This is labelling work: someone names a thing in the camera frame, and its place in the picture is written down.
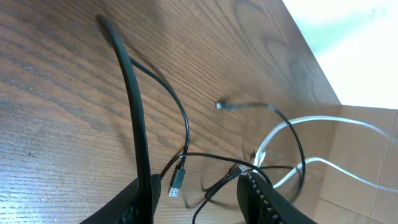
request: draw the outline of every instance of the wood grain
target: wood grain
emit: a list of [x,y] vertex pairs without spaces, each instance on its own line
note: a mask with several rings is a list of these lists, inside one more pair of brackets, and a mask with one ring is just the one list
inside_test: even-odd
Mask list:
[[[288,117],[338,111],[282,1],[1,1],[0,222],[77,223],[136,177],[123,77],[97,14],[113,21],[134,58],[173,86],[190,120],[192,152],[248,160],[280,122],[260,108],[216,111],[219,98],[266,101]],[[158,83],[136,74],[158,173],[183,145],[183,119]],[[298,133],[307,155],[327,155],[334,125],[299,126]],[[287,131],[270,150],[269,163],[298,158]],[[171,173],[163,181],[155,222],[190,223],[200,186],[230,165],[188,158],[179,198],[167,196]],[[227,185],[215,200],[230,207],[206,206],[198,223],[241,222],[235,195]]]

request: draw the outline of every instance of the cable end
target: cable end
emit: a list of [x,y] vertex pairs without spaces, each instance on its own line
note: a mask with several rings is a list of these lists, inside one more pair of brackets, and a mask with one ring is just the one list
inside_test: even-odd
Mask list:
[[172,183],[170,185],[169,197],[177,197],[184,180],[185,169],[179,167],[174,173]]
[[180,189],[171,187],[169,190],[169,197],[177,197],[179,191],[180,191]]
[[218,110],[224,109],[226,106],[226,100],[216,100],[214,102],[214,106]]
[[269,110],[275,111],[276,107],[274,105],[268,105],[267,106]]
[[235,178],[241,175],[243,172],[246,172],[248,167],[244,165],[234,166],[232,169],[229,170],[229,174],[231,174],[232,178]]

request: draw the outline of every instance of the wall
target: wall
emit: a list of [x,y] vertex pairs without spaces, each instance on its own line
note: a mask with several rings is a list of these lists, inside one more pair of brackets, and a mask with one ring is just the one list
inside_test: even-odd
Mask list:
[[342,105],[398,109],[395,0],[284,0]]
[[[398,135],[397,110],[343,106],[340,116]],[[368,181],[398,189],[398,145],[375,131],[336,125],[329,160]],[[314,219],[318,223],[397,223],[398,194],[378,190],[327,167]]]

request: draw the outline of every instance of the black cable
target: black cable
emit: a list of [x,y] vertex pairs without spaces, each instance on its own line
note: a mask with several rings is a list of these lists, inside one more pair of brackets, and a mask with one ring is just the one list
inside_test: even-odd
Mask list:
[[126,91],[129,99],[134,146],[136,150],[137,178],[138,178],[138,219],[142,223],[153,223],[152,185],[150,181],[150,164],[148,144],[145,132],[144,109],[138,82],[132,69],[129,56],[123,43],[111,23],[103,16],[97,15],[96,20],[102,34],[113,47],[118,58]]
[[219,180],[215,185],[210,187],[205,193],[205,199],[210,200],[210,195],[215,195],[225,184],[233,180],[233,176],[229,175],[221,180]]
[[294,138],[296,139],[297,144],[298,144],[298,150],[300,151],[300,157],[301,157],[301,163],[302,163],[302,175],[301,175],[301,178],[299,179],[300,183],[298,185],[298,192],[297,192],[297,196],[299,196],[299,194],[303,188],[304,180],[305,180],[305,156],[304,156],[303,146],[301,145],[299,136],[297,135],[296,130],[293,128],[292,123],[278,109],[275,109],[274,111],[289,125],[289,128],[290,128],[290,130],[292,130]]
[[[292,166],[264,166],[264,167],[260,167],[260,169],[289,169],[292,170],[295,167]],[[217,183],[215,183],[213,186],[211,186],[205,194],[205,201],[200,205],[200,207],[198,208],[198,210],[196,210],[193,218],[192,218],[192,223],[195,223],[196,217],[199,214],[200,210],[207,204],[207,202],[211,202],[211,198],[217,194],[217,192],[224,187],[228,182],[230,182],[231,180],[233,180],[232,175],[228,175],[224,178],[222,178],[221,180],[219,180]],[[296,194],[292,197],[292,199],[290,200],[291,202],[294,202],[297,197],[299,196],[299,191],[296,192]]]
[[200,212],[201,209],[203,209],[203,207],[207,204],[208,201],[211,200],[211,198],[221,189],[223,188],[227,183],[229,183],[231,180],[233,180],[233,178],[226,178],[224,181],[222,181],[220,183],[220,185],[218,185],[214,190],[211,190],[209,192],[206,193],[205,195],[205,201],[199,206],[198,210],[196,210],[195,214],[193,215],[192,218],[192,224],[195,224],[195,221],[197,219],[197,216]]
[[264,173],[264,171],[262,171],[259,167],[256,167],[256,166],[253,165],[253,164],[250,164],[250,163],[248,163],[248,162],[241,161],[241,160],[239,160],[239,159],[232,159],[232,158],[227,158],[227,157],[222,157],[222,156],[216,156],[216,155],[212,155],[212,154],[208,154],[208,153],[200,153],[200,152],[188,152],[188,153],[186,153],[186,154],[181,154],[181,155],[174,156],[174,157],[170,160],[170,162],[166,165],[166,167],[165,167],[166,172],[170,169],[170,167],[173,165],[173,163],[174,163],[175,161],[177,161],[179,158],[183,158],[183,157],[186,157],[186,156],[202,156],[202,157],[209,157],[209,158],[213,158],[213,159],[219,159],[219,160],[222,160],[222,161],[234,162],[234,163],[237,163],[237,164],[241,164],[241,165],[250,167],[250,168],[252,168],[252,169],[258,171],[258,173],[259,173],[260,175],[262,175],[263,178],[265,178],[266,182],[267,182],[268,184],[272,185],[272,182],[271,182],[271,180],[268,178],[267,174]]
[[[185,113],[185,110],[184,110],[184,108],[183,108],[183,106],[181,104],[180,99],[177,97],[177,94],[175,94],[174,90],[166,82],[164,82],[163,79],[161,79],[156,74],[151,72],[148,68],[146,68],[145,66],[141,65],[139,62],[137,62],[136,60],[134,60],[131,57],[130,57],[130,61],[139,70],[143,71],[145,74],[149,75],[151,78],[156,80],[159,84],[161,84],[168,91],[168,93],[170,93],[170,95],[172,96],[172,98],[176,102],[178,108],[180,108],[180,111],[181,111],[181,114],[182,114],[182,116],[184,118],[184,123],[185,123],[185,144],[184,144],[184,148],[183,148],[183,153],[186,154],[188,152],[188,146],[189,146],[189,142],[190,142],[189,122],[188,122],[187,114]],[[181,165],[180,168],[183,169],[183,167],[185,165],[185,157],[181,158],[180,165]],[[163,177],[166,174],[166,172],[167,172],[166,170],[163,170],[160,173],[160,178],[161,179],[163,179]]]
[[298,150],[300,151],[300,157],[301,157],[301,162],[302,162],[302,176],[299,180],[299,185],[298,185],[298,194],[300,194],[301,189],[304,185],[304,180],[305,180],[305,156],[304,156],[304,151],[303,147],[301,145],[299,136],[297,135],[295,129],[293,128],[292,123],[276,108],[274,108],[272,105],[268,105],[267,103],[246,103],[246,104],[239,104],[239,105],[231,105],[227,104],[225,100],[219,100],[215,102],[216,109],[221,109],[221,110],[236,110],[236,109],[245,109],[245,108],[252,108],[255,106],[261,106],[261,107],[266,107],[270,110],[275,111],[277,115],[279,115],[288,125],[290,130],[293,132],[294,138],[297,141],[298,144]]

